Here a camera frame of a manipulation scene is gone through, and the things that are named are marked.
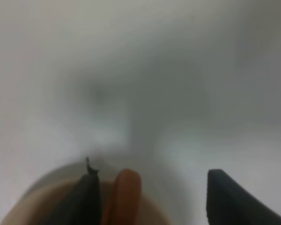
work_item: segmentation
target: orange rubber piece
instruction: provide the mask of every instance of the orange rubber piece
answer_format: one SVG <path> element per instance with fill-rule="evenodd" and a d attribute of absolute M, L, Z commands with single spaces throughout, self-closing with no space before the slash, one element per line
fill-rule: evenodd
<path fill-rule="evenodd" d="M 103 210 L 102 225 L 135 225 L 141 200 L 141 177 L 132 170 L 122 170 Z"/>

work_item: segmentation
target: blurry surface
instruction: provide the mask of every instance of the blurry surface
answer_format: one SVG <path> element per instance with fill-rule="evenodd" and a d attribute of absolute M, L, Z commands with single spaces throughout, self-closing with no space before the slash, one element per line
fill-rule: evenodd
<path fill-rule="evenodd" d="M 281 0 L 0 0 L 0 221 L 98 154 L 162 165 L 185 224 L 207 224 L 209 168 L 281 215 Z"/>

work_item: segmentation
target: black object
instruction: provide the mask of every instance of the black object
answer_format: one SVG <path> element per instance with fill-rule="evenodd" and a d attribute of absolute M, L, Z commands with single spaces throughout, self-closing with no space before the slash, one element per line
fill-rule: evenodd
<path fill-rule="evenodd" d="M 208 172 L 207 217 L 210 225 L 281 225 L 279 215 L 223 170 Z"/>
<path fill-rule="evenodd" d="M 89 166 L 70 193 L 49 213 L 40 225 L 100 225 L 101 200 L 98 171 Z"/>

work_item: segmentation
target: beige base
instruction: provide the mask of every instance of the beige base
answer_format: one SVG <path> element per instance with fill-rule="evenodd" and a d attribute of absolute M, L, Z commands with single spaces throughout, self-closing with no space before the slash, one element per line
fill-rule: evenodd
<path fill-rule="evenodd" d="M 69 192 L 75 182 L 75 180 L 67 180 L 48 185 L 30 194 L 19 201 L 7 214 L 2 225 L 37 225 Z M 112 183 L 102 182 L 100 189 L 104 205 L 111 193 Z M 137 225 L 169 225 L 169 222 L 152 202 L 143 197 L 140 203 Z"/>

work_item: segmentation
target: white background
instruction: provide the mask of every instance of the white background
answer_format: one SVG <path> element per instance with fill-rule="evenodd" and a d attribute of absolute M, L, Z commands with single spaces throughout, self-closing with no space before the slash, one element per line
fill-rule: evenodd
<path fill-rule="evenodd" d="M 98 153 L 177 224 L 211 168 L 281 215 L 281 0 L 0 0 L 0 221 Z"/>

